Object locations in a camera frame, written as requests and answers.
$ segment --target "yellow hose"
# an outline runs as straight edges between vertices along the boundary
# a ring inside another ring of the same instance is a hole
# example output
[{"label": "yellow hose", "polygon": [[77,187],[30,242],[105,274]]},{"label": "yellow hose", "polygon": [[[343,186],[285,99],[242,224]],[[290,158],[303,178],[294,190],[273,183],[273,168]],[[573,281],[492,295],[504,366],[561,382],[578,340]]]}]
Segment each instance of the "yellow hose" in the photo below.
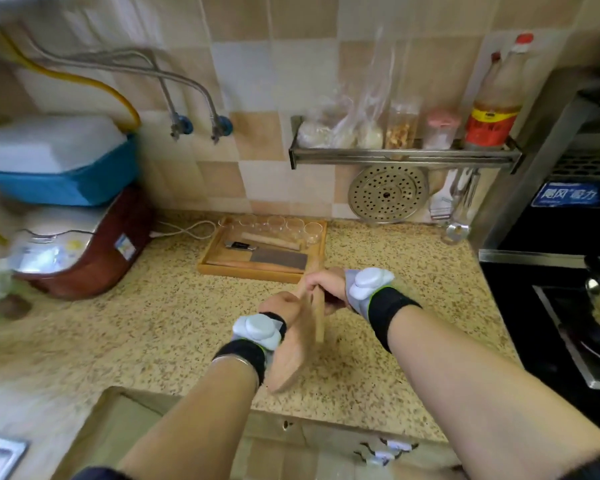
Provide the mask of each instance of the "yellow hose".
[{"label": "yellow hose", "polygon": [[2,39],[4,44],[9,49],[10,53],[12,53],[12,55],[16,58],[17,62],[22,64],[27,69],[30,69],[33,72],[38,72],[40,74],[44,74],[44,75],[46,75],[48,77],[52,77],[54,79],[67,80],[69,82],[75,82],[76,84],[83,84],[85,86],[91,86],[94,88],[98,88],[98,89],[103,90],[104,92],[111,94],[113,97],[115,97],[118,101],[120,101],[120,103],[122,103],[127,108],[129,113],[131,113],[131,117],[134,119],[134,124],[131,127],[129,125],[122,125],[122,124],[118,125],[120,130],[122,130],[124,132],[131,132],[131,131],[135,131],[136,129],[138,129],[140,127],[140,124],[141,124],[140,115],[136,111],[136,108],[133,107],[133,105],[128,101],[128,99],[126,97],[124,97],[122,94],[120,94],[114,88],[112,88],[112,87],[106,85],[104,82],[101,82],[96,79],[90,79],[88,77],[83,77],[81,75],[69,74],[67,72],[58,72],[56,70],[47,69],[46,67],[42,67],[41,65],[36,64],[35,62],[33,62],[31,59],[29,59],[26,55],[24,55],[22,53],[22,51],[13,42],[13,40],[11,40],[9,38],[9,36],[7,35],[7,33],[5,33],[5,31],[2,30],[1,28],[0,28],[0,39]]}]

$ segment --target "plastic bag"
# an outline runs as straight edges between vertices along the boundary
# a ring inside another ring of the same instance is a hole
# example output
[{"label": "plastic bag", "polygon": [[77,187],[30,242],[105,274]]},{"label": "plastic bag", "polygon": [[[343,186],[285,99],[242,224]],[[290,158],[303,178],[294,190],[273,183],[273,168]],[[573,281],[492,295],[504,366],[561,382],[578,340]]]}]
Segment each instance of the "plastic bag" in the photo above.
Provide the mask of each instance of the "plastic bag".
[{"label": "plastic bag", "polygon": [[360,97],[345,94],[340,88],[333,98],[305,115],[298,129],[302,148],[376,148],[383,146],[383,131],[378,120],[391,92],[395,47],[376,33],[374,55],[365,75]]}]

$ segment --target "speckled countertop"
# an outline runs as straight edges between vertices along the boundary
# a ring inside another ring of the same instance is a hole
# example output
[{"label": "speckled countertop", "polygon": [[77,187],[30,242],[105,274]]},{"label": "speckled countertop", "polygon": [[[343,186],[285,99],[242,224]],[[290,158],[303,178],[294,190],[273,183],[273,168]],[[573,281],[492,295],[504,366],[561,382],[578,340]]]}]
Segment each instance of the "speckled countertop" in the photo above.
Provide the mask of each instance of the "speckled countertop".
[{"label": "speckled countertop", "polygon": [[[294,287],[200,275],[205,246],[186,235],[158,239],[103,296],[37,296],[26,318],[0,326],[0,433],[32,441],[14,479],[48,479],[107,387],[186,393],[239,314]],[[326,264],[392,269],[440,316],[518,360],[468,245],[444,245],[437,228],[331,223]],[[253,407],[445,440],[391,355],[346,310],[328,318],[320,357],[299,383],[277,396],[259,391]]]}]

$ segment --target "red bottle cap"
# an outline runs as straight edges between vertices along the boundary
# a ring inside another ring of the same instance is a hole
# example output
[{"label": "red bottle cap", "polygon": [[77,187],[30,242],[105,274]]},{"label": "red bottle cap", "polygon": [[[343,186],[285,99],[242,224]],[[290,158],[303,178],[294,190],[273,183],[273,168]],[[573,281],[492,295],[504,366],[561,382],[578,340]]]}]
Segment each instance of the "red bottle cap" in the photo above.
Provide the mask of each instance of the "red bottle cap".
[{"label": "red bottle cap", "polygon": [[516,43],[531,43],[534,40],[534,35],[531,33],[524,33],[524,34],[520,34],[518,35],[518,38],[516,39]]}]

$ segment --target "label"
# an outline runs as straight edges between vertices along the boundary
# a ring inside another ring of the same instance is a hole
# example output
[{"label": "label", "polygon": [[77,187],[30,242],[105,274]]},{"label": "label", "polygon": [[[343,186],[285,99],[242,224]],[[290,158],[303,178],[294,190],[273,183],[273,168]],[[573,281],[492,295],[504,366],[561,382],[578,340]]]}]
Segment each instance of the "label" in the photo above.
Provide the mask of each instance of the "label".
[{"label": "label", "polygon": [[487,112],[473,108],[466,123],[468,143],[480,146],[500,146],[507,140],[518,116],[517,112]]},{"label": "label", "polygon": [[531,207],[599,207],[600,187],[594,183],[547,182]]},{"label": "label", "polygon": [[120,254],[122,254],[127,261],[129,261],[136,253],[136,247],[131,244],[131,241],[129,241],[126,234],[122,234],[115,245],[116,249],[119,250]]}]

